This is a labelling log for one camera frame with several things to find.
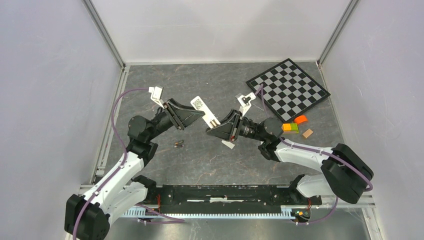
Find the small white remote with buttons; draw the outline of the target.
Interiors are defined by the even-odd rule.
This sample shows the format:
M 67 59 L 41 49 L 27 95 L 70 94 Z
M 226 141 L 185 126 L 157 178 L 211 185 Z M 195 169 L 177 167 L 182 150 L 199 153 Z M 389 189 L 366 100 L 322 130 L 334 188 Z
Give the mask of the small white remote with buttons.
M 200 96 L 193 98 L 190 101 L 190 104 L 195 108 L 195 110 L 204 113 L 202 119 L 210 129 L 215 128 L 221 124 Z

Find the white small remote battery cover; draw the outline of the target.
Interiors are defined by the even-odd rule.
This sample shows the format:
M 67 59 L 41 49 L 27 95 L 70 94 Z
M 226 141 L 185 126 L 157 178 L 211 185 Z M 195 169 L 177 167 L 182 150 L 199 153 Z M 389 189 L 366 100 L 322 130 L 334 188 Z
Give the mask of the white small remote battery cover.
M 230 141 L 222 140 L 221 142 L 230 149 L 233 149 L 235 147 L 235 144 Z

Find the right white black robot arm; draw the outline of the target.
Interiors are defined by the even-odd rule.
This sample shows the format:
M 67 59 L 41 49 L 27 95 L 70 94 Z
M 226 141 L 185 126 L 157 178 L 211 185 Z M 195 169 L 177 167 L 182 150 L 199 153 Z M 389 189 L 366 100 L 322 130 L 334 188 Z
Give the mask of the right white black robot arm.
M 222 120 L 206 121 L 206 134 L 234 143 L 238 137 L 259 141 L 258 150 L 270 161 L 291 163 L 318 171 L 317 175 L 300 174 L 290 184 L 289 199 L 302 204 L 308 198 L 333 195 L 356 204 L 362 194 L 373 190 L 374 173 L 346 144 L 317 147 L 293 142 L 283 137 L 282 122 L 268 117 L 257 123 L 231 110 Z

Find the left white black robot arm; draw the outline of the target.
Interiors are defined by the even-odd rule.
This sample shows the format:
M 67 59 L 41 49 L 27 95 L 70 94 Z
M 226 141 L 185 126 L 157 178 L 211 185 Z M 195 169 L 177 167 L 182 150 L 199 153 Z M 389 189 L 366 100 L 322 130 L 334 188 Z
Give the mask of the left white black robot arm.
M 158 144 L 152 140 L 168 129 L 184 130 L 205 113 L 173 98 L 162 105 L 153 119 L 136 115 L 128 122 L 129 143 L 112 169 L 82 195 L 66 202 L 64 230 L 74 239 L 103 240 L 112 224 L 137 203 L 153 203 L 157 190 L 132 181 L 154 157 Z

